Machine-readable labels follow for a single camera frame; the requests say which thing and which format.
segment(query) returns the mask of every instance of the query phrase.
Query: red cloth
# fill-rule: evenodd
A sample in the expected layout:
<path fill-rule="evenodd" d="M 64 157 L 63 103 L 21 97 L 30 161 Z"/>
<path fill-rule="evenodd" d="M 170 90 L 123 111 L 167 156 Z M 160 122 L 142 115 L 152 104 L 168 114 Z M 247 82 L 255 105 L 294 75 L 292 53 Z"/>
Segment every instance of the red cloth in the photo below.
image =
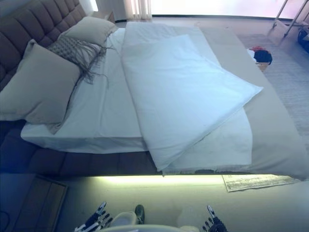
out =
<path fill-rule="evenodd" d="M 254 47 L 250 48 L 250 50 L 253 50 L 254 52 L 256 52 L 256 51 L 266 50 L 266 49 L 261 47 L 261 46 L 254 46 Z"/>

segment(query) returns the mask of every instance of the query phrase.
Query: nightstand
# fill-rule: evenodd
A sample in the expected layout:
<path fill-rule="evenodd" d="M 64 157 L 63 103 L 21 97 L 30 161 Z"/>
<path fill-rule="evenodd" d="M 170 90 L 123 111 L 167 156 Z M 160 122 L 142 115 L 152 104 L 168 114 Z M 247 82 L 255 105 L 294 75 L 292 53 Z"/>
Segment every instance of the nightstand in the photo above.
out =
<path fill-rule="evenodd" d="M 53 232 L 67 186 L 34 174 L 1 174 L 0 207 L 6 232 Z M 1 213 L 1 230 L 7 216 Z"/>
<path fill-rule="evenodd" d="M 101 12 L 101 11 L 93 11 L 89 14 L 91 17 L 102 18 L 108 20 L 112 23 L 115 23 L 115 18 L 113 12 Z"/>

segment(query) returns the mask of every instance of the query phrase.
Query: dark blue cloth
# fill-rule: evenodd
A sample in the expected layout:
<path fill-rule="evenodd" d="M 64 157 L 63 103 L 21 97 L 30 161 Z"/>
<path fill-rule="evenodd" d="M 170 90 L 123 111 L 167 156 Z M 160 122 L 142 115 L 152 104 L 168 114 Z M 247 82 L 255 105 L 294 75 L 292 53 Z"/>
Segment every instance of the dark blue cloth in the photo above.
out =
<path fill-rule="evenodd" d="M 265 62 L 265 63 L 272 63 L 272 56 L 268 51 L 265 50 L 259 50 L 256 51 L 254 54 L 254 59 L 256 59 L 257 62 Z"/>
<path fill-rule="evenodd" d="M 309 53 L 309 41 L 304 40 L 307 35 L 308 33 L 302 29 L 298 34 L 298 42 L 305 49 L 305 51 Z"/>

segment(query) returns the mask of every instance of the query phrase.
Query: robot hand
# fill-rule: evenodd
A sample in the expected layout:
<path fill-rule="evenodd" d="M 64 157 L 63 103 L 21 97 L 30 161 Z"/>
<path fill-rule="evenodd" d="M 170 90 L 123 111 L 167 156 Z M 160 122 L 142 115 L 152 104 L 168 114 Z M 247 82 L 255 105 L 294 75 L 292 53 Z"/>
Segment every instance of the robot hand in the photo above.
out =
<path fill-rule="evenodd" d="M 209 223 L 205 221 L 206 226 L 203 226 L 204 232 L 228 232 L 223 222 L 215 215 L 212 207 L 207 205 L 206 208 L 211 217 L 208 218 Z"/>
<path fill-rule="evenodd" d="M 110 217 L 110 214 L 105 214 L 106 204 L 106 202 L 103 202 L 83 225 L 75 228 L 74 232 L 92 232 L 107 227 L 111 223 L 112 217 Z"/>

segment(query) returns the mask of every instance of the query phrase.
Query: white duvet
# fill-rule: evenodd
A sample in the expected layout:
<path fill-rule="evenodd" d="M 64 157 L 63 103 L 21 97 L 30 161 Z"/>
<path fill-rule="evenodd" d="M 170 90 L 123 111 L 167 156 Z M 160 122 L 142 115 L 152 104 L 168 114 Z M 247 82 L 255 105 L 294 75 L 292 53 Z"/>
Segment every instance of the white duvet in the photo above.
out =
<path fill-rule="evenodd" d="M 189 35 L 177 34 L 160 24 L 128 23 L 123 44 L 126 80 L 157 169 L 249 164 L 252 133 L 242 107 L 262 88 L 205 59 Z"/>

